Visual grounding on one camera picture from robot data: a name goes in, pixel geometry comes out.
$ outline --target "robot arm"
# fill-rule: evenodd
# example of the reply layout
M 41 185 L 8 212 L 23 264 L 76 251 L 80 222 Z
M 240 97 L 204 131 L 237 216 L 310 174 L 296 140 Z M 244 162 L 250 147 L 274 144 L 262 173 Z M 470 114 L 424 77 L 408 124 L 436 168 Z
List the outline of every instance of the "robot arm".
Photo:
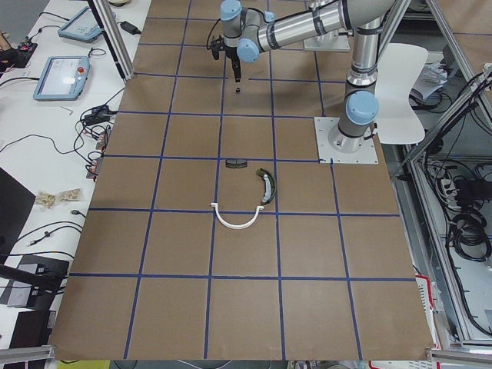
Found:
M 225 0 L 221 4 L 224 43 L 237 48 L 243 62 L 255 62 L 262 52 L 339 28 L 366 25 L 384 15 L 393 4 L 394 0 L 335 0 L 275 21 L 270 12 L 242 8 L 238 0 Z
M 243 8 L 238 0 L 224 0 L 221 4 L 224 37 L 212 40 L 212 54 L 218 59 L 218 52 L 226 51 L 232 60 L 235 80 L 239 82 L 240 61 L 252 63 L 262 52 L 339 28 L 353 29 L 354 52 L 345 85 L 345 112 L 330 132 L 329 140 L 338 151 L 354 152 L 361 146 L 367 127 L 379 109 L 374 97 L 378 40 L 383 15 L 393 4 L 394 0 L 325 1 L 323 5 L 274 20 L 272 13 Z

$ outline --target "metal base plate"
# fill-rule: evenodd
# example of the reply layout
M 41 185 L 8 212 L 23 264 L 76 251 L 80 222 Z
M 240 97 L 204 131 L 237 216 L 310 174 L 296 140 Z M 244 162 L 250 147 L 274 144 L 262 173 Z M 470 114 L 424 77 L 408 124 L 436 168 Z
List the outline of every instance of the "metal base plate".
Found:
M 362 143 L 362 146 L 352 154 L 345 154 L 333 148 L 328 141 L 330 130 L 338 124 L 339 118 L 315 117 L 317 154 L 320 163 L 330 164 L 377 164 L 377 154 L 372 138 Z M 368 128 L 366 136 L 371 134 Z
M 349 52 L 351 47 L 348 44 L 348 37 L 337 33 L 336 36 L 331 38 L 325 35 L 321 40 L 318 37 L 304 40 L 304 50 L 315 52 Z

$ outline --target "white desk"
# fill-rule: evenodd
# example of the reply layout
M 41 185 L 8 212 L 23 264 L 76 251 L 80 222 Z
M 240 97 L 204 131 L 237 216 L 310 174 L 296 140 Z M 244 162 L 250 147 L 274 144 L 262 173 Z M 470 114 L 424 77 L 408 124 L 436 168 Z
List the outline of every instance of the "white desk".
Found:
M 116 13 L 118 22 L 128 21 L 142 30 L 150 3 L 151 0 L 133 0 L 121 8 L 113 8 L 113 11 Z M 86 2 L 51 0 L 45 11 L 70 18 L 86 5 Z M 42 15 L 29 35 L 35 34 L 44 25 L 63 25 L 64 22 L 50 15 Z M 74 129 L 75 122 L 80 114 L 88 108 L 104 103 L 124 87 L 102 35 L 97 41 L 86 44 L 60 38 L 56 31 L 56 28 L 43 29 L 43 32 L 33 40 L 38 43 L 38 48 L 29 67 L 10 71 L 0 79 L 0 82 L 14 77 L 39 77 L 49 56 L 87 55 L 91 47 L 103 48 L 107 54 L 104 57 L 91 58 L 88 81 L 80 98 L 76 101 L 35 101 L 32 93 L 36 81 L 15 81 L 0 88 L 0 140 L 4 141 L 4 144 L 25 135 L 39 134 L 53 138 L 61 151 L 70 151 L 77 135 Z M 127 46 L 128 54 L 133 59 L 140 36 L 130 35 L 127 32 L 121 32 L 121 35 Z M 112 110 L 118 108 L 121 96 L 122 94 L 118 95 L 109 104 Z M 94 148 L 95 141 L 85 138 L 85 146 L 80 149 L 80 152 L 84 155 L 93 151 Z M 70 214 L 70 210 L 77 209 L 83 213 L 87 211 L 95 183 L 85 178 L 85 162 L 76 153 L 60 155 L 50 141 L 42 138 L 27 138 L 0 153 L 0 167 L 34 194 L 40 191 L 55 194 L 72 188 L 83 190 L 83 200 L 79 202 L 59 204 L 52 209 L 44 209 L 35 205 L 23 234 L 54 221 L 77 221 L 83 224 L 84 218 Z M 44 231 L 50 229 L 53 227 L 40 230 L 20 241 L 14 246 L 12 253 L 65 251 L 74 254 L 79 233 L 69 228 L 54 233 L 49 239 L 34 246 L 26 246 L 29 241 L 41 237 Z M 61 254 L 42 256 L 71 261 L 69 257 Z M 10 257 L 5 264 L 16 267 L 19 261 L 20 257 Z M 0 278 L 0 286 L 5 286 L 7 282 Z M 58 310 L 61 300 L 62 295 L 55 298 L 52 310 Z M 0 305 L 0 317 L 2 317 L 0 319 L 0 334 L 2 335 L 0 349 L 8 348 L 17 314 L 26 310 Z

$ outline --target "screen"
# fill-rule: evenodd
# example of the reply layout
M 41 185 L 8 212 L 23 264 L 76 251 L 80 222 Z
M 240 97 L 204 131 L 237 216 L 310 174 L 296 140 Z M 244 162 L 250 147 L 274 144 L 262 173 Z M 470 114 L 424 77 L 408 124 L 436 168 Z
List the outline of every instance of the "screen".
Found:
M 35 196 L 0 168 L 0 264 L 3 264 L 31 214 Z
M 52 59 L 42 82 L 41 95 L 68 95 L 73 91 L 80 59 Z
M 98 27 L 98 23 L 95 21 L 92 11 L 88 9 L 83 12 L 80 17 L 75 19 L 68 27 L 64 28 L 64 32 L 69 32 L 74 35 L 89 36 L 94 28 Z

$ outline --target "black monitor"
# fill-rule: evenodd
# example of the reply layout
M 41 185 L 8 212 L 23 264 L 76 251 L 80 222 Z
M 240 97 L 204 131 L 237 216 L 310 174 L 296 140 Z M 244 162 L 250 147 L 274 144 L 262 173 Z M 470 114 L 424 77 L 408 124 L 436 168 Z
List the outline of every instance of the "black monitor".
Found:
M 0 264 L 15 245 L 31 214 L 35 196 L 0 168 Z

